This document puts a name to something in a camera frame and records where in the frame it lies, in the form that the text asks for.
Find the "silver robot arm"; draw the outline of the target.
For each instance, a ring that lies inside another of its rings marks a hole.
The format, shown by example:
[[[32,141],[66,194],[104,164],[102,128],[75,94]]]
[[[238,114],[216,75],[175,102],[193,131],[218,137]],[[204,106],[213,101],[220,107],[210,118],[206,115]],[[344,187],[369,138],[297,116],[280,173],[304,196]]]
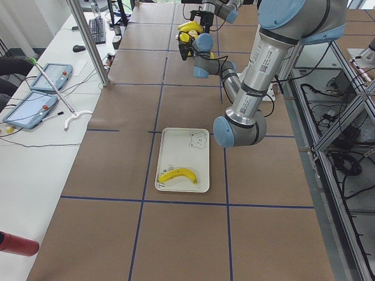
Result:
[[[267,124],[259,106],[288,50],[340,38],[347,14],[346,1],[259,2],[250,61],[238,73],[229,60],[211,58],[210,27],[214,17],[233,23],[241,5],[241,1],[203,1],[198,10],[191,11],[190,21],[179,27],[179,50],[182,59],[193,56],[194,76],[219,76],[233,101],[213,124],[214,138],[224,148],[254,145],[263,139]]]
[[[198,10],[190,11],[190,21],[194,21],[195,17],[200,18],[200,26],[209,29],[213,25],[214,16],[217,16],[227,23],[234,23],[238,17],[238,10],[243,5],[244,1],[229,0],[216,1],[208,0],[202,1]]]

